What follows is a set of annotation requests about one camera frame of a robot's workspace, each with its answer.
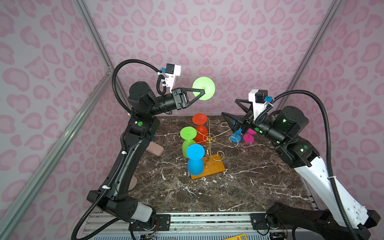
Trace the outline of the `green wine glass front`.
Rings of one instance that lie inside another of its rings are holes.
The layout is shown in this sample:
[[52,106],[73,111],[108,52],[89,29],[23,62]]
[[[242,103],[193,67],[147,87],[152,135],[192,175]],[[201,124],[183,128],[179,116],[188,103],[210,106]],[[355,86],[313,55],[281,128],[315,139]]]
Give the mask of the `green wine glass front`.
[[193,83],[193,89],[204,90],[205,93],[199,98],[201,101],[207,101],[211,99],[216,91],[215,83],[208,77],[197,78]]

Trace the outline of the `blue wine glass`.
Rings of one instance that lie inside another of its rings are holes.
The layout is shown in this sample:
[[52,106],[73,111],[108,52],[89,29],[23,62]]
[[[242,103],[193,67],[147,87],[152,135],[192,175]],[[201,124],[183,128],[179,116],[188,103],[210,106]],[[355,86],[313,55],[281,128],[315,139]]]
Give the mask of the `blue wine glass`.
[[190,145],[187,149],[188,171],[192,176],[199,176],[204,171],[203,157],[205,149],[199,144]]
[[230,141],[233,143],[239,143],[242,140],[241,137],[242,129],[237,130],[234,134],[230,136]]

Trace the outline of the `magenta wine glass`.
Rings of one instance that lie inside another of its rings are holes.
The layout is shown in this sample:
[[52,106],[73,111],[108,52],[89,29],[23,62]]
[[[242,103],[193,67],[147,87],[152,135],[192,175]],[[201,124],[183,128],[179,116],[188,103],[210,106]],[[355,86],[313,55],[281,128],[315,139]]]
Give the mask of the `magenta wine glass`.
[[252,129],[248,129],[247,133],[244,135],[243,139],[246,143],[253,143],[255,141],[254,135],[256,135],[257,132],[255,132]]

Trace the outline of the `blue wine glass front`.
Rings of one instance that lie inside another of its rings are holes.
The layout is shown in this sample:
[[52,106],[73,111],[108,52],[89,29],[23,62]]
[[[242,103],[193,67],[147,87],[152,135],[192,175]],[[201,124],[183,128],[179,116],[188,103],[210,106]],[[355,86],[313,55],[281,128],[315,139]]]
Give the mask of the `blue wine glass front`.
[[204,171],[203,157],[205,149],[199,144],[190,145],[187,149],[188,171],[192,176],[199,176]]

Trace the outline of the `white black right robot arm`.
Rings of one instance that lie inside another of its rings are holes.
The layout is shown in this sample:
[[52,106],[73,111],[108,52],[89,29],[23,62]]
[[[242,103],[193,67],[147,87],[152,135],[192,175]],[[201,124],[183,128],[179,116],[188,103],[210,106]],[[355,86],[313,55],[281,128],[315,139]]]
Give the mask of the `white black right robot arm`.
[[265,216],[263,224],[270,229],[283,225],[303,228],[321,235],[325,240],[359,240],[370,238],[370,228],[375,227],[381,217],[374,210],[367,210],[352,197],[341,183],[328,173],[325,161],[319,151],[300,132],[309,119],[296,107],[286,106],[277,111],[275,120],[270,117],[257,124],[252,107],[246,107],[246,100],[237,100],[244,116],[222,113],[233,132],[253,130],[270,140],[278,156],[294,169],[325,203],[322,211],[292,208],[274,203]]

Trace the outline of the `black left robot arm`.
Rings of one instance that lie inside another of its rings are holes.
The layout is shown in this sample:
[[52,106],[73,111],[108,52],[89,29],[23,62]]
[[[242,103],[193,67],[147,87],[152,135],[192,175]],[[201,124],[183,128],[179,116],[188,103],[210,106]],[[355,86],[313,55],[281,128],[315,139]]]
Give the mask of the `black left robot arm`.
[[132,110],[128,126],[120,137],[121,152],[103,185],[88,194],[87,199],[92,203],[88,214],[98,207],[125,222],[143,222],[150,227],[155,225],[155,210],[130,197],[129,184],[160,126],[157,115],[188,108],[206,92],[206,87],[176,88],[157,97],[146,82],[136,82],[130,87]]

